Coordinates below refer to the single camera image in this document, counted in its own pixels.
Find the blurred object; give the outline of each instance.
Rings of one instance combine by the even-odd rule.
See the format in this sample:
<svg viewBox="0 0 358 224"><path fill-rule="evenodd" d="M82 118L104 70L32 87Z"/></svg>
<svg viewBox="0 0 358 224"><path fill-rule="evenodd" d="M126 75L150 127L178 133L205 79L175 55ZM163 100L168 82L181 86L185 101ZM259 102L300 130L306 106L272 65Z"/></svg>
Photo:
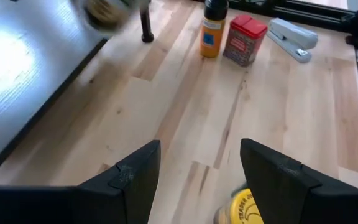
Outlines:
<svg viewBox="0 0 358 224"><path fill-rule="evenodd" d="M230 22L229 36L223 55L242 67L256 58L267 32L267 26L248 15L237 16Z"/></svg>
<svg viewBox="0 0 358 224"><path fill-rule="evenodd" d="M119 32L139 9L148 11L149 0L77 0L79 15L105 37Z"/></svg>
<svg viewBox="0 0 358 224"><path fill-rule="evenodd" d="M208 58L218 56L228 9L229 2L227 0L205 1L204 18L201 27L200 53L202 56Z"/></svg>
<svg viewBox="0 0 358 224"><path fill-rule="evenodd" d="M318 42L315 32L279 18L270 21L267 36L300 63L310 61L311 53L305 49L314 48Z"/></svg>
<svg viewBox="0 0 358 224"><path fill-rule="evenodd" d="M0 186L0 223L146 224L160 158L154 140L79 186Z"/></svg>
<svg viewBox="0 0 358 224"><path fill-rule="evenodd" d="M229 203L218 209L214 224L263 224L250 189L239 191Z"/></svg>

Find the wooden tabletop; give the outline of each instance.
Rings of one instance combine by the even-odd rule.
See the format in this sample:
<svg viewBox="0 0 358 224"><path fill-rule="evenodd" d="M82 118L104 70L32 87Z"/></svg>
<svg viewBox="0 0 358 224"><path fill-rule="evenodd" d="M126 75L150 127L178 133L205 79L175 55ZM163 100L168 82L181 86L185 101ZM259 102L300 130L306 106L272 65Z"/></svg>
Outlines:
<svg viewBox="0 0 358 224"><path fill-rule="evenodd" d="M0 184L76 185L160 139L149 223L212 223L245 181L240 141L251 138L358 187L358 74L346 34L302 25L319 34L307 64L266 37L244 69L200 56L201 3L153 0L150 18L155 41L141 42L138 18L109 40L0 167Z"/></svg>
<svg viewBox="0 0 358 224"><path fill-rule="evenodd" d="M0 163L104 43L69 0L7 2L0 4Z"/></svg>

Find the wood grain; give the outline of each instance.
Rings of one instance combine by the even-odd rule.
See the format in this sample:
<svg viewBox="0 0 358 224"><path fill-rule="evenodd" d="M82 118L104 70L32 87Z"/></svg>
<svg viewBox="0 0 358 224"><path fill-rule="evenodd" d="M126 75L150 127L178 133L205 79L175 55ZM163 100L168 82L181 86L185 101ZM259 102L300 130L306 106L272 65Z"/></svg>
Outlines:
<svg viewBox="0 0 358 224"><path fill-rule="evenodd" d="M3 164L0 184L79 184L158 138L149 223L211 223L246 179L240 140L252 138L358 187L358 77L346 34L305 26L320 37L307 64L265 38L241 68L199 55L201 3L150 8L158 41L142 44L135 19L111 39ZM188 19L172 26L177 12Z"/></svg>

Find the bottle label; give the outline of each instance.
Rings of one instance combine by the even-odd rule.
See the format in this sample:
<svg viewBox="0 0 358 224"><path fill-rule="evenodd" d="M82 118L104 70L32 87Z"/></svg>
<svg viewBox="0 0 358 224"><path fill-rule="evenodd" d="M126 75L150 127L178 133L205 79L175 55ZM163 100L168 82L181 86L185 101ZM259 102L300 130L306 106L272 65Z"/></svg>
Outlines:
<svg viewBox="0 0 358 224"><path fill-rule="evenodd" d="M245 43L243 43L243 41L241 41L235 37L230 40L230 44L235 46L237 49L239 49L242 52L245 52L247 49L247 46L245 45Z"/></svg>
<svg viewBox="0 0 358 224"><path fill-rule="evenodd" d="M217 21L217 22L207 21L206 19L204 19L203 26L205 26L209 29L221 29L222 22L221 21Z"/></svg>
<svg viewBox="0 0 358 224"><path fill-rule="evenodd" d="M203 36L203 43L208 47L212 47L214 45L214 35L205 32Z"/></svg>

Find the yellow container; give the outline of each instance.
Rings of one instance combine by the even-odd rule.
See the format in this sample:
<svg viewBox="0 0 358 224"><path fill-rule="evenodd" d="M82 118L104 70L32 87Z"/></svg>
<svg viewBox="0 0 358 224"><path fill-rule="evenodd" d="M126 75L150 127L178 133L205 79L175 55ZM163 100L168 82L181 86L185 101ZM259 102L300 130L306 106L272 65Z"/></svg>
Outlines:
<svg viewBox="0 0 358 224"><path fill-rule="evenodd" d="M215 213L214 224L263 224L250 189L240 191Z"/></svg>
<svg viewBox="0 0 358 224"><path fill-rule="evenodd" d="M204 57L214 58L221 48L224 23L226 20L212 21L204 17L201 30L200 53Z"/></svg>

